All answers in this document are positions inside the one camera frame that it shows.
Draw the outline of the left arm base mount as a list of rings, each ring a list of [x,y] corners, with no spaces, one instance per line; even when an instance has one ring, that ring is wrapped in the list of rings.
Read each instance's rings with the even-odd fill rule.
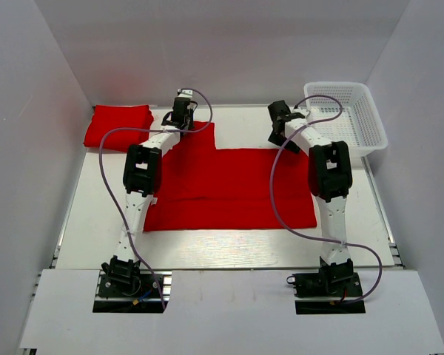
[[[163,296],[155,278],[148,272],[133,277],[132,285],[99,274],[92,312],[96,314],[162,314],[163,303],[168,306],[172,275],[157,273]]]

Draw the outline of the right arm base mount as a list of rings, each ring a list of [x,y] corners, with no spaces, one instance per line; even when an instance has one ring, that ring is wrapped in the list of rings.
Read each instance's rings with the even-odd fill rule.
[[[366,312],[363,300],[351,303],[363,296],[356,272],[350,280],[334,284],[328,284],[319,273],[292,274],[286,278],[286,283],[293,287],[297,315],[347,315]]]

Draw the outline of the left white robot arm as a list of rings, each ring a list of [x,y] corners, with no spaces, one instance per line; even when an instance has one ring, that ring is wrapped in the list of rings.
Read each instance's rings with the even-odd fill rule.
[[[159,129],[119,127],[106,132],[98,147],[98,163],[104,185],[114,202],[123,222],[119,245],[108,263],[102,265],[104,273],[114,283],[132,288],[139,280],[140,267],[145,266],[153,274],[135,247],[136,234],[142,230],[149,206],[161,186],[162,159],[178,145],[184,135],[196,132],[194,112],[197,103],[192,97],[195,90],[183,88],[173,101],[172,109],[162,119]],[[144,132],[152,136],[146,141],[130,144],[124,164],[123,185],[125,205],[121,206],[110,188],[103,165],[103,149],[112,135],[120,132]]]

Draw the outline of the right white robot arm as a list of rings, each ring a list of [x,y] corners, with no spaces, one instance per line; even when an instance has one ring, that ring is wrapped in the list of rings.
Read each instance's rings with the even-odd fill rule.
[[[281,149],[308,156],[308,185],[316,198],[321,219],[321,237],[314,237],[280,224],[291,233],[307,240],[323,243],[320,268],[309,287],[321,287],[327,293],[351,281],[353,262],[346,245],[345,208],[352,187],[352,168],[349,147],[344,141],[331,141],[309,122],[299,109],[290,109],[284,100],[268,105],[272,121],[269,142]]]

